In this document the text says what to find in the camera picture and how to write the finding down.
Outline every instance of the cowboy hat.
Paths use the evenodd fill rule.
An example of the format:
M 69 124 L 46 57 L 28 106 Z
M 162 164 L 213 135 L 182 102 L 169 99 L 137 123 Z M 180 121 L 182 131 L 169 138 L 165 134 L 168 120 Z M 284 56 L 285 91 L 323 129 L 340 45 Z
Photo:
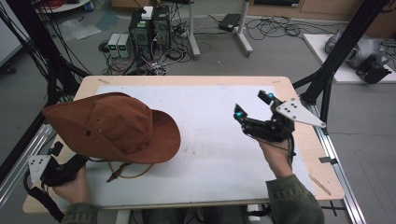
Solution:
M 180 132 L 168 114 L 120 92 L 43 108 L 43 115 L 77 154 L 153 164 L 172 159 Z

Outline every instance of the metal rail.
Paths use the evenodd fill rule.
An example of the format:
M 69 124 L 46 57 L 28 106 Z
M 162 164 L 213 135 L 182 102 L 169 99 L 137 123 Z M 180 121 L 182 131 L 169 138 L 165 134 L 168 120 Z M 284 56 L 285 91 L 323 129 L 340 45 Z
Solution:
M 2 209 L 7 199 L 17 187 L 17 185 L 21 182 L 23 175 L 27 171 L 27 159 L 29 156 L 36 155 L 40 151 L 44 143 L 46 143 L 51 132 L 52 127 L 49 124 L 41 125 L 40 129 L 36 132 L 28 147 L 23 151 L 14 167 L 8 173 L 6 179 L 1 183 L 0 209 Z
M 303 105 L 309 111 L 311 111 L 314 115 L 319 117 L 320 114 L 318 112 L 318 108 L 315 105 L 308 105 L 307 103 L 304 103 L 304 102 L 303 102 Z M 327 135 L 325 132 L 323 132 L 322 129 L 320 129 L 318 127 L 315 127 L 315 132 L 317 133 L 320 143 L 323 145 L 323 148 L 324 148 L 327 156 L 330 157 L 331 159 L 336 159 L 338 161 L 332 167 L 334 168 L 334 171 L 337 174 L 337 177 L 341 183 L 341 186 L 343 187 L 344 192 L 346 194 L 345 198 L 342 201 L 346 207 L 346 211 L 348 212 L 351 222 L 354 224 L 367 223 L 366 220 L 364 219 L 361 208 L 359 207 L 359 204 L 355 197 L 355 194 L 353 193 L 352 187 L 350 187 L 350 185 L 349 185 L 347 176 L 344 172 L 344 168 L 341 165 L 340 160 L 338 159 L 337 153 L 336 153 L 335 148 L 332 144 L 332 140 L 330 139 L 330 136 Z

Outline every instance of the hand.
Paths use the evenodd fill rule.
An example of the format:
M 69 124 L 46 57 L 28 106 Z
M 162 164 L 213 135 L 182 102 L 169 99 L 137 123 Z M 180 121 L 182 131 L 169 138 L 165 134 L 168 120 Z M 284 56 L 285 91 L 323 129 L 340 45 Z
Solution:
M 73 203 L 89 203 L 90 188 L 85 178 L 86 167 L 83 166 L 77 173 L 75 180 L 67 182 L 59 187 L 53 187 L 56 194 Z
M 287 140 L 281 143 L 259 141 L 259 144 L 277 179 L 293 174 L 289 163 L 289 143 Z

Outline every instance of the green sleeve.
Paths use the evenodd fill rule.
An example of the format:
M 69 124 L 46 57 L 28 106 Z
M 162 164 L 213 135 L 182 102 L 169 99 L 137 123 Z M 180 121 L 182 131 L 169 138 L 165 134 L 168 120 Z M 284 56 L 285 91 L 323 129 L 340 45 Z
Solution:
M 276 224 L 321 224 L 323 211 L 296 175 L 267 181 L 268 195 Z
M 95 224 L 98 209 L 88 203 L 75 203 L 67 207 L 61 224 Z

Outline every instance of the floor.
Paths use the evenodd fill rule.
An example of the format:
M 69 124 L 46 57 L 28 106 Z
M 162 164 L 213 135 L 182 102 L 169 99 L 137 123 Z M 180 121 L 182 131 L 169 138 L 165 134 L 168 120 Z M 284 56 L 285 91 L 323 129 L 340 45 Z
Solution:
M 98 45 L 113 33 L 126 32 L 128 17 L 119 18 L 106 7 L 92 13 L 77 9 L 58 15 L 59 21 L 81 18 L 83 25 L 101 25 L 102 32 L 86 39 L 69 40 L 67 45 L 93 74 L 100 75 L 106 68 L 106 60 L 98 51 Z M 204 22 L 203 28 L 216 26 L 213 21 L 206 22 L 209 19 L 203 16 L 196 18 L 195 22 Z M 335 32 L 340 26 L 326 29 Z M 205 32 L 218 31 L 205 29 Z M 257 30 L 251 32 L 255 37 L 262 36 Z M 247 35 L 254 49 L 248 58 L 234 35 L 198 35 L 196 39 L 202 57 L 197 61 L 172 64 L 167 76 L 282 76 L 295 82 L 320 67 L 314 53 L 297 37 L 253 40 Z M 54 41 L 60 46 L 58 38 Z M 0 162 L 4 161 L 46 103 L 46 82 L 29 56 L 22 51 L 11 62 L 17 72 L 8 74 L 2 71 L 0 74 Z M 303 93 L 305 89 L 301 87 L 297 92 Z M 367 223 L 396 223 L 395 95 L 393 84 L 332 86 L 328 130 Z M 19 184 L 0 210 L 1 223 L 55 222 L 49 215 L 23 213 L 21 207 L 25 197 L 26 192 Z M 330 203 L 323 202 L 322 205 L 330 206 Z M 141 223 L 139 214 L 135 211 L 136 219 Z M 337 211 L 335 216 L 333 211 L 325 210 L 325 216 L 326 223 L 350 223 L 344 211 Z M 99 223 L 114 223 L 115 218 L 115 211 L 102 211 L 98 220 Z

